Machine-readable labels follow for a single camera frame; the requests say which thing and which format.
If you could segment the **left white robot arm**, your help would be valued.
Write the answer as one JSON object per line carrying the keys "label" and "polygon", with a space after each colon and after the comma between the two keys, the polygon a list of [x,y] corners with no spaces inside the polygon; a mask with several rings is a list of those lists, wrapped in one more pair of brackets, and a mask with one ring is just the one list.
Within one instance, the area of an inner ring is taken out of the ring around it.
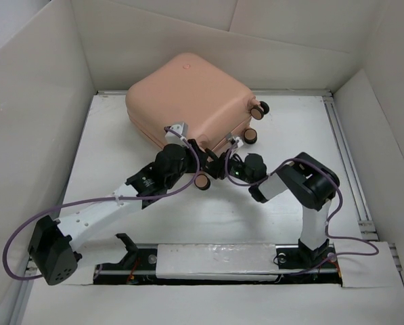
{"label": "left white robot arm", "polygon": [[113,195],[94,200],[91,205],[67,217],[53,220],[49,215],[35,225],[28,253],[53,286],[70,277],[83,258],[82,244],[108,223],[166,196],[186,173],[201,171],[208,154],[191,139],[183,146],[168,144],[138,173],[129,177]]}

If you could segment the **pink hard-shell suitcase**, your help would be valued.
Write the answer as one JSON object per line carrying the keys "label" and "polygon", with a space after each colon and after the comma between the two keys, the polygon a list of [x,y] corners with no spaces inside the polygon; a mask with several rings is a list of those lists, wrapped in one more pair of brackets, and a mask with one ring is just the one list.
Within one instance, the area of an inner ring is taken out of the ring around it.
{"label": "pink hard-shell suitcase", "polygon": [[175,56],[132,85],[125,104],[132,124],[154,145],[175,141],[164,129],[179,125],[210,163],[229,148],[230,137],[255,143],[250,122],[269,113],[269,105],[247,86],[193,53]]}

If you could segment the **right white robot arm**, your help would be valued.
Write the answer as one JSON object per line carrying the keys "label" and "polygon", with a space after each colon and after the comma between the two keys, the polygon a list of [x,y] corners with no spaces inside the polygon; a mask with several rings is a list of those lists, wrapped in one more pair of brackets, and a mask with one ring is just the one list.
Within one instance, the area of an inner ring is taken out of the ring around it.
{"label": "right white robot arm", "polygon": [[302,206],[302,230],[298,246],[277,248],[275,263],[281,269],[308,269],[328,256],[330,240],[326,221],[331,203],[340,185],[337,175],[305,152],[267,172],[262,156],[222,153],[216,156],[208,150],[205,171],[215,179],[228,178],[237,186],[247,187],[251,197],[259,202],[289,191]]}

